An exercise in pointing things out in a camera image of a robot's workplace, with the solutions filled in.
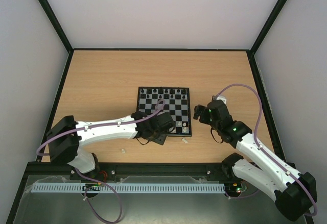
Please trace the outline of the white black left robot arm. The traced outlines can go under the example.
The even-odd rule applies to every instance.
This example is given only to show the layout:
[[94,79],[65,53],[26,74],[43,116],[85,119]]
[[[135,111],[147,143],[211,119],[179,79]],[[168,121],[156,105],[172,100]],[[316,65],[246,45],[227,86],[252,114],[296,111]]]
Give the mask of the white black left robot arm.
[[48,131],[50,162],[68,164],[80,173],[99,171],[98,159],[84,147],[114,139],[145,139],[163,145],[167,135],[175,129],[175,121],[169,112],[147,115],[134,112],[131,115],[105,121],[75,121],[72,115],[63,117]]

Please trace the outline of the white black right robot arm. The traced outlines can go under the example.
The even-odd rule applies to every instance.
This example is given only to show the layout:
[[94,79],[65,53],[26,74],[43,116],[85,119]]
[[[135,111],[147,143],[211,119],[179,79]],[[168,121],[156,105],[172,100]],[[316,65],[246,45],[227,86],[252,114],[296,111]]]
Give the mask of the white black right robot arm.
[[269,196],[279,212],[290,221],[308,214],[317,202],[316,180],[280,159],[262,144],[243,122],[233,120],[224,101],[194,108],[194,119],[209,125],[223,142],[237,149],[222,162],[223,174],[240,178]]

